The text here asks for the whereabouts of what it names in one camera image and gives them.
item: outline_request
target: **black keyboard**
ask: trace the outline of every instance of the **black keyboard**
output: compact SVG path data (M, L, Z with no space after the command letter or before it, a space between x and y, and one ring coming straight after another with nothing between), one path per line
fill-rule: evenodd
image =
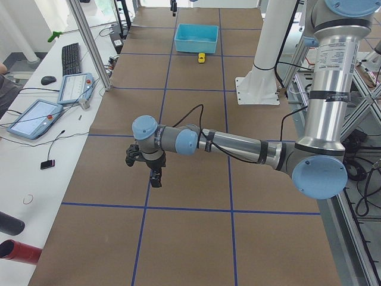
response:
M81 73L79 44L72 43L62 47L62 75Z

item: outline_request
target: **green object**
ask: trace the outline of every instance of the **green object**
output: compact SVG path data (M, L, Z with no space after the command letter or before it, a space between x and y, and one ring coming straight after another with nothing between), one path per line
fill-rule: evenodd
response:
M53 34L48 39L48 43L51 43L55 38L59 38L62 35L62 32L53 31Z

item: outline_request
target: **white desk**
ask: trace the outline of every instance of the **white desk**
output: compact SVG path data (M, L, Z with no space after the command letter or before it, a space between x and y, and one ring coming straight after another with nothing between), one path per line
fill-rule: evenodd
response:
M110 25L92 28L104 64L108 62L109 57L116 55L109 37L102 38L98 35L100 30L108 26ZM75 42L80 45L82 71L92 73L94 79L97 79L98 74L80 33L71 32L62 35L57 40L25 88L60 89L62 81L61 48ZM57 82L42 86L40 79L46 75L55 76ZM35 145L53 140L62 130L65 130L62 136L86 133L98 111L103 90L102 84L99 82L95 86L88 110L82 110L79 106L71 108L44 136L37 140L14 136L3 128L0 129L0 136ZM38 98L56 102L57 96L57 92L22 91L10 109L22 112ZM10 123L15 118L15 115L6 113L0 123ZM55 159L56 166L46 170L40 170L39 166L42 161L46 160L50 144L32 148L0 139L0 210L23 220L26 225L24 231L14 237L0 232L0 243L13 239L40 248L44 247L86 137L86 135L82 135L57 140L50 155L50 158ZM24 200L29 202L32 196L32 202L25 204ZM29 283L35 266L0 259L0 269L0 285L24 286Z

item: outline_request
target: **person's arm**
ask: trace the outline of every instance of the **person's arm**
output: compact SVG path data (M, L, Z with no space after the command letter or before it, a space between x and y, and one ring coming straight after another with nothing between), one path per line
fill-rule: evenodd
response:
M7 67L0 63L0 74L5 74L8 71Z

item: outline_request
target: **tablet screen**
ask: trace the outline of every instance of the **tablet screen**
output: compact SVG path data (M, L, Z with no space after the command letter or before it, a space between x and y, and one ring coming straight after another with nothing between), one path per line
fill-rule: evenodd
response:
M86 75L68 76L65 80L64 90L62 92L61 101L65 100L79 100L83 95L85 88Z
M33 131L42 124L46 117L52 114L56 107L56 105L39 101L26 114L19 118L18 123L12 127L12 130L31 135Z

